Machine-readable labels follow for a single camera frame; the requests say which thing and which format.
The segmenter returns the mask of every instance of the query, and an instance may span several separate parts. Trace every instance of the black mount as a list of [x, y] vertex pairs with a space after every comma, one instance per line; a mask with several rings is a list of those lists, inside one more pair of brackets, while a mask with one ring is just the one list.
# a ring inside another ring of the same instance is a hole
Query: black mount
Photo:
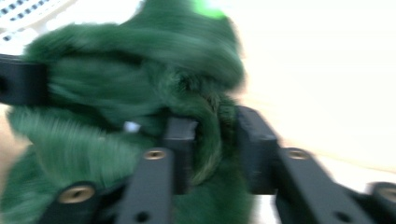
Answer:
[[[44, 65], [0, 55], [0, 102], [44, 105]], [[276, 197], [284, 224], [396, 223], [396, 185], [373, 184], [360, 194], [335, 184], [299, 148], [281, 148], [257, 111], [237, 107], [237, 143], [252, 194]], [[111, 189], [78, 182], [59, 192], [39, 224], [170, 224], [172, 197], [188, 193], [197, 122], [172, 117], [159, 147], [142, 155], [135, 172]]]

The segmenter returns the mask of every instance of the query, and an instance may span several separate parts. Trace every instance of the green plush toy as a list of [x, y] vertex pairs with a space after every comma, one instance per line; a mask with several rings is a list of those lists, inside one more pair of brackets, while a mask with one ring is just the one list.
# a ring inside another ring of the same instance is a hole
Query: green plush toy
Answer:
[[[34, 224], [57, 192], [81, 180], [112, 187], [157, 147], [169, 116], [196, 119], [192, 190], [175, 197], [176, 224], [247, 224], [251, 196], [235, 147], [243, 79], [229, 20], [207, 1], [148, 0], [121, 25], [69, 25], [39, 37], [23, 59], [49, 68], [49, 104], [14, 106], [32, 145], [10, 170], [5, 224]], [[126, 132], [125, 122], [140, 126]]]

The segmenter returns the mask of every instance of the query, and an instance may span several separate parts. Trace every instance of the green fur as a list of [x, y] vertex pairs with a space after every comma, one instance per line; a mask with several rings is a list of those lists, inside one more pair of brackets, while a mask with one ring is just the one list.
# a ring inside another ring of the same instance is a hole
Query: green fur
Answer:
[[[175, 198], [176, 224], [246, 224], [251, 197], [240, 175], [234, 102], [243, 78], [227, 18], [196, 1], [148, 0], [122, 25], [69, 25], [23, 55], [49, 68], [49, 104], [15, 106], [16, 134], [33, 143], [10, 171], [5, 224], [33, 224], [55, 193], [79, 180], [111, 187], [157, 147], [171, 115], [199, 122], [193, 190]], [[141, 125], [126, 133], [125, 121]]]

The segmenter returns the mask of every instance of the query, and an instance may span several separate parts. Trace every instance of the stuffed animal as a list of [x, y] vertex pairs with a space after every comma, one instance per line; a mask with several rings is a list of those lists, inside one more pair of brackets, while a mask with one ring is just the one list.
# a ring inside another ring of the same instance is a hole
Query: stuffed animal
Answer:
[[[230, 21], [202, 0], [147, 0], [129, 21], [68, 25], [22, 58], [49, 70], [49, 103], [18, 105], [14, 133], [31, 145], [9, 172], [5, 224], [37, 223], [57, 192], [100, 189], [132, 175], [171, 115], [198, 121], [191, 183], [175, 196], [176, 224], [247, 224], [252, 205], [236, 148], [235, 102], [244, 69]], [[138, 131], [125, 130], [133, 123]]]

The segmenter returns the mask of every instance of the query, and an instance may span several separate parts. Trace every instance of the fuzzy fabric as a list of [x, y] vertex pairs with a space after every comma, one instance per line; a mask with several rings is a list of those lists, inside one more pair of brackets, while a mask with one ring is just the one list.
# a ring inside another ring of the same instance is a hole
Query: fuzzy fabric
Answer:
[[[194, 188], [175, 197], [175, 223], [248, 223], [252, 200], [226, 95], [243, 79], [237, 46], [224, 14], [192, 0], [148, 0], [124, 24], [69, 25], [39, 37], [23, 59], [48, 66], [50, 101], [8, 115], [33, 144], [7, 179], [5, 223], [36, 223], [74, 182], [117, 184], [158, 146], [171, 115], [199, 121]], [[125, 132], [127, 121], [139, 132]]]

